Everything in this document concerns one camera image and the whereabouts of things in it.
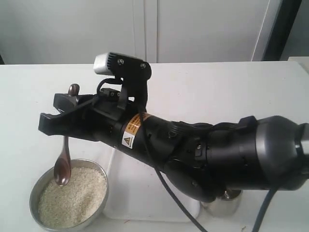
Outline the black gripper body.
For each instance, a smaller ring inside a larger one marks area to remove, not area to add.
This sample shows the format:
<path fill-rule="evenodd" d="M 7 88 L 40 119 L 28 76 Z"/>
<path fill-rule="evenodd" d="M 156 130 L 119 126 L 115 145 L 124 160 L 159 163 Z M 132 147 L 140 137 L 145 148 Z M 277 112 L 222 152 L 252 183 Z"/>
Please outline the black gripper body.
<path fill-rule="evenodd" d="M 143 112 L 129 102 L 120 116 L 117 97 L 80 95 L 85 140 L 103 142 L 145 164 L 165 164 L 174 151 L 169 138 L 169 122 Z"/>

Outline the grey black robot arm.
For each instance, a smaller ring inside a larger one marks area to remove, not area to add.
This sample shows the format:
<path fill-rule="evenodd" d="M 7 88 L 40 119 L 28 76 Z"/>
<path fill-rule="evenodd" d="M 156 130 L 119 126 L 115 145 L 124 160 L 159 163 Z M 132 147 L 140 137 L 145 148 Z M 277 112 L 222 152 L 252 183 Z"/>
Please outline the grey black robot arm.
<path fill-rule="evenodd" d="M 42 113 L 46 135 L 100 141 L 156 168 L 185 195 L 212 202 L 225 190 L 299 189 L 308 179 L 307 123 L 281 116 L 188 124 L 147 114 L 146 96 L 56 94 Z"/>

